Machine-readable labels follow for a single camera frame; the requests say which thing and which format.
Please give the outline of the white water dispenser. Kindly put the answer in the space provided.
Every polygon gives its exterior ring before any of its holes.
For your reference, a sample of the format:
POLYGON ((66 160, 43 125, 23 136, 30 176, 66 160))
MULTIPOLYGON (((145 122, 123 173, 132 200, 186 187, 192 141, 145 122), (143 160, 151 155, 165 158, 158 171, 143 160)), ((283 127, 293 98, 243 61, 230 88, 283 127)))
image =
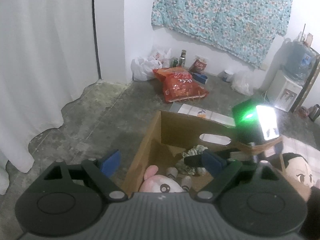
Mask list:
POLYGON ((303 87, 286 76, 281 69, 269 70, 260 87, 264 97, 279 110, 289 112, 303 87))

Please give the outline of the white curtain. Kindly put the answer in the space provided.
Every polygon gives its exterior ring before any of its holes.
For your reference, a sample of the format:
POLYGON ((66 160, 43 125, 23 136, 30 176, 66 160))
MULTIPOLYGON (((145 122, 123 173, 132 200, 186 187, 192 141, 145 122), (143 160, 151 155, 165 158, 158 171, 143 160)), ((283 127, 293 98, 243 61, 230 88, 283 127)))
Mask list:
POLYGON ((1 194, 6 164, 27 173, 29 142, 97 80, 92 0, 1 0, 1 194))

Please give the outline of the blue water jug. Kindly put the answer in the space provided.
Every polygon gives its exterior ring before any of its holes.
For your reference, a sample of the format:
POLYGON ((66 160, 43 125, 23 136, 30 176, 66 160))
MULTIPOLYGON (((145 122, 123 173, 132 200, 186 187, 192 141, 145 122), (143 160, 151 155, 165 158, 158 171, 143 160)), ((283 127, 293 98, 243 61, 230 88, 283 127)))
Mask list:
POLYGON ((316 62, 316 53, 302 42, 290 42, 289 54, 284 64, 284 74, 302 86, 316 62))

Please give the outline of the black-haired red-dress plush doll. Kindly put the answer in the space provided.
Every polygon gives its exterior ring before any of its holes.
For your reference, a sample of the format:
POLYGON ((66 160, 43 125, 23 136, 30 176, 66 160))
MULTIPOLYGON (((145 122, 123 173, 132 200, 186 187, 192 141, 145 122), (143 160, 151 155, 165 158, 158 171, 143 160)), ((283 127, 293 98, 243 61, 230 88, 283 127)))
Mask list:
POLYGON ((284 153, 284 176, 300 196, 307 202, 315 181, 309 163, 300 154, 284 153))

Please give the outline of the pink round plush toy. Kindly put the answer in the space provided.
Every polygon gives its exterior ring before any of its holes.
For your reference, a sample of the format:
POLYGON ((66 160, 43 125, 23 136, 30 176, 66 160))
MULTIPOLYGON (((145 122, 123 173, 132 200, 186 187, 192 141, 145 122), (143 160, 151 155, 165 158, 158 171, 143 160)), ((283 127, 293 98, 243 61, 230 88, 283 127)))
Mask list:
POLYGON ((181 193, 189 192, 192 187, 192 179, 185 176, 179 184, 176 179, 178 170, 175 167, 169 167, 166 175, 158 174, 158 166, 150 165, 143 176, 143 183, 139 188, 139 192, 146 193, 181 193))

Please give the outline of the white plastic bag on floor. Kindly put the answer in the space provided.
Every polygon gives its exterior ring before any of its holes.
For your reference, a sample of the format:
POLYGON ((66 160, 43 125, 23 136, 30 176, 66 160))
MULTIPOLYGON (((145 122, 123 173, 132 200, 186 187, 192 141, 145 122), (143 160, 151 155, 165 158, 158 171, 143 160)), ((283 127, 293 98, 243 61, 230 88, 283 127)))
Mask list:
POLYGON ((232 90, 245 96, 254 94, 254 75, 251 71, 239 71, 232 77, 232 90))

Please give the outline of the floral teal wall cloth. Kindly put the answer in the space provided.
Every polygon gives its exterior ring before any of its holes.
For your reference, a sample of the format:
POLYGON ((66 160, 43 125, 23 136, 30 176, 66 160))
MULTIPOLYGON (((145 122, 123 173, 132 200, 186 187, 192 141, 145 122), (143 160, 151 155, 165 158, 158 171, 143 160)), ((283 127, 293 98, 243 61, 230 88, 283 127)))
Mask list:
POLYGON ((151 23, 182 33, 260 68, 285 36, 292 0, 153 0, 151 23))

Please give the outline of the red snack bag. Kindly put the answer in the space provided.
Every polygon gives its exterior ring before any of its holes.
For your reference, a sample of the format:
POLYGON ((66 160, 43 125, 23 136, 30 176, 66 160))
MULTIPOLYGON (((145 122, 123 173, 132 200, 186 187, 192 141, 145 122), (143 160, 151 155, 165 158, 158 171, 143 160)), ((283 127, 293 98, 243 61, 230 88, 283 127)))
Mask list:
POLYGON ((182 67, 154 69, 153 74, 163 85, 163 95, 166 103, 201 99, 209 94, 182 67))

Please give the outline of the green patterned scrunchie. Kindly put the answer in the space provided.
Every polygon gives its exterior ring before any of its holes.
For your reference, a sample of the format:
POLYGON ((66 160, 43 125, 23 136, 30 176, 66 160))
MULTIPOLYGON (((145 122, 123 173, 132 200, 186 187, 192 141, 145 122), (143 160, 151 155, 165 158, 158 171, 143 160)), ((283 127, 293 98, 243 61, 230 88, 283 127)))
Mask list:
POLYGON ((207 170, 202 166, 201 154, 206 149, 206 146, 197 145, 182 152, 182 158, 175 164, 178 172, 188 176, 205 176, 207 170))

